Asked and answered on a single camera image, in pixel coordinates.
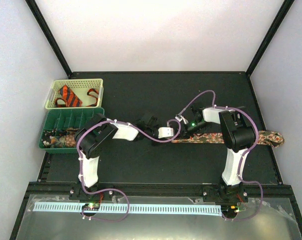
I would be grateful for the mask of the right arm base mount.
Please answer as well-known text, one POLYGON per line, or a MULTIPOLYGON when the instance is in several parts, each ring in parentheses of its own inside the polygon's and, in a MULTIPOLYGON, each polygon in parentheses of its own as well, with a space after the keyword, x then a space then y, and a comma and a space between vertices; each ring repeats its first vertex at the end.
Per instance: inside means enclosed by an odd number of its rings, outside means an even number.
POLYGON ((248 198, 244 196, 244 193, 241 183, 234 186, 228 186, 224 183, 208 184, 202 187, 204 199, 216 203, 246 203, 248 198))

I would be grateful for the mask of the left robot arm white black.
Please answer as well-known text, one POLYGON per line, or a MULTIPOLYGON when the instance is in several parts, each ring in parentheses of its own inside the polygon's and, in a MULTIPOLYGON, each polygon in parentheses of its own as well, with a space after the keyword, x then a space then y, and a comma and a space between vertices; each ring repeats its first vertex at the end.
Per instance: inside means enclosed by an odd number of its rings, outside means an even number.
POLYGON ((95 185, 98 182, 98 165, 102 148, 111 140, 136 142, 148 138, 156 143, 165 141, 165 134, 171 138, 174 130, 160 127, 156 118, 150 116, 142 119, 138 125, 118 120, 111 120, 97 113, 88 120, 75 134, 76 150, 79 155, 80 170, 78 179, 82 187, 80 193, 88 200, 94 199, 99 192, 95 185))

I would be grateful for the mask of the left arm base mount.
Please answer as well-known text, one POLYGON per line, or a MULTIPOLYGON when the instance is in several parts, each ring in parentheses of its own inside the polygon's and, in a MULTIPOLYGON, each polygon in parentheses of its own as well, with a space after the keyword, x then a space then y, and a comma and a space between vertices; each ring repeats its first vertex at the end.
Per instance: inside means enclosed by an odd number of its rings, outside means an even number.
POLYGON ((101 193, 96 193, 96 194, 89 194, 89 193, 85 193, 83 190, 82 185, 79 184, 74 184, 70 190, 69 193, 69 200, 77 200, 80 202, 85 202, 85 201, 98 201, 101 199, 102 200, 106 200, 109 201, 112 199, 113 196, 115 196, 117 193, 114 190, 114 186, 112 184, 104 184, 104 183, 96 183, 95 185, 93 185, 92 187, 85 187, 85 190, 87 192, 97 192, 100 190, 104 190, 106 189, 106 191, 103 191, 101 193))

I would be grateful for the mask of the floral patterned tie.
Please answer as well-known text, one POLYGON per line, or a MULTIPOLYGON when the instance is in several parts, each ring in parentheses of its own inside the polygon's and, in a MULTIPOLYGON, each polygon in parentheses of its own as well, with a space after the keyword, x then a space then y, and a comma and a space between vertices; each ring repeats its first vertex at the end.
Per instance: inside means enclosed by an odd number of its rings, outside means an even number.
MULTIPOLYGON (((285 143, 282 134, 277 131, 259 130, 258 145, 271 146, 277 148, 285 143)), ((172 143, 191 144, 224 144, 223 135, 219 133, 197 133, 187 138, 176 138, 172 143)))

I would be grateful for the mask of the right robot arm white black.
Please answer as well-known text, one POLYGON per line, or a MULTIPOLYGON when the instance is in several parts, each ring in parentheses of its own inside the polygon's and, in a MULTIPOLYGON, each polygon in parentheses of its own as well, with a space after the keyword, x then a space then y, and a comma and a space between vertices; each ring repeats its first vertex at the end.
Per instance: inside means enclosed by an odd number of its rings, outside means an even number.
POLYGON ((193 119, 184 122, 183 143, 224 144, 226 163, 222 172, 218 195, 231 201, 242 189, 243 169, 251 147, 257 144, 257 127, 244 106, 199 107, 191 105, 193 119))

